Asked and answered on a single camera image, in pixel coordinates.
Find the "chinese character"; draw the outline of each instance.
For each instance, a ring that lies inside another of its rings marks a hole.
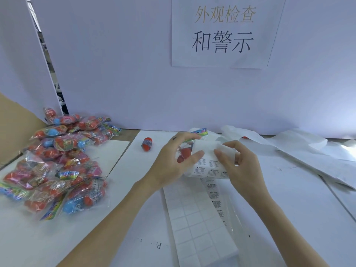
[[[231,43],[231,39],[229,37],[232,35],[232,33],[229,33],[229,31],[223,32],[223,31],[217,31],[217,33],[214,33],[214,44],[215,44],[215,52],[225,52],[228,49],[228,44]]]
[[[211,19],[216,19],[214,22],[219,21],[219,22],[224,22],[224,7],[223,6],[217,6],[217,7],[213,7],[211,10],[212,16]]]
[[[248,8],[245,7],[244,9],[246,9],[246,10],[243,13],[243,21],[242,22],[253,22],[252,15],[256,14],[256,12],[253,11],[252,9],[256,9],[256,8],[248,6]]]
[[[200,19],[200,17],[203,15],[203,13],[204,13],[204,16],[203,16],[202,22],[203,23],[205,22],[205,14],[207,14],[207,16],[209,17],[209,14],[206,12],[206,9],[207,9],[207,6],[204,6],[204,9],[202,9],[201,6],[199,6],[198,12],[195,14],[195,16],[199,16],[199,17],[195,22],[197,22]]]
[[[247,44],[247,42],[245,42],[245,40],[253,40],[253,38],[235,38],[234,40],[242,40],[243,43],[241,44],[241,50],[238,50],[238,52],[242,52],[243,51],[243,44],[246,43],[248,50],[250,50],[250,46]]]
[[[240,13],[240,11],[238,11],[238,8],[236,6],[234,6],[233,9],[230,8],[226,10],[226,23],[227,22],[237,22],[238,21],[238,13]]]
[[[204,48],[207,48],[207,50],[209,50],[210,34],[203,34],[202,37],[201,36],[199,37],[200,33],[202,33],[202,31],[200,31],[198,33],[194,33],[197,35],[196,37],[193,37],[193,39],[195,39],[195,43],[192,48],[194,48],[194,46],[195,46],[195,52],[198,51],[198,43],[202,45],[202,50]]]

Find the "forearm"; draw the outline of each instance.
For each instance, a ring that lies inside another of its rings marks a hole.
[[[57,267],[109,266],[137,213],[155,189],[144,177]]]
[[[271,197],[254,206],[288,267],[327,267],[328,264],[300,235]]]

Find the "paper sign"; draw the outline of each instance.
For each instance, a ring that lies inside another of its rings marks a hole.
[[[172,65],[266,68],[285,0],[172,0]]]

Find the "hand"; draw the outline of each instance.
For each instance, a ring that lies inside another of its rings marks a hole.
[[[235,162],[237,162],[238,166],[232,164],[220,150],[216,149],[214,153],[228,172],[231,184],[254,207],[255,204],[269,197],[257,155],[239,141],[229,141],[224,145],[239,152],[235,156]]]
[[[188,139],[200,139],[201,136],[189,132],[179,132],[163,146],[155,162],[144,178],[149,179],[154,189],[158,190],[171,184],[183,175],[190,167],[198,162],[204,155],[203,151],[196,152],[181,163],[177,162],[176,152],[178,147]]]

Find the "beige wall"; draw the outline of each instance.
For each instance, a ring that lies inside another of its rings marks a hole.
[[[0,166],[18,155],[33,132],[44,126],[33,113],[0,93]]]

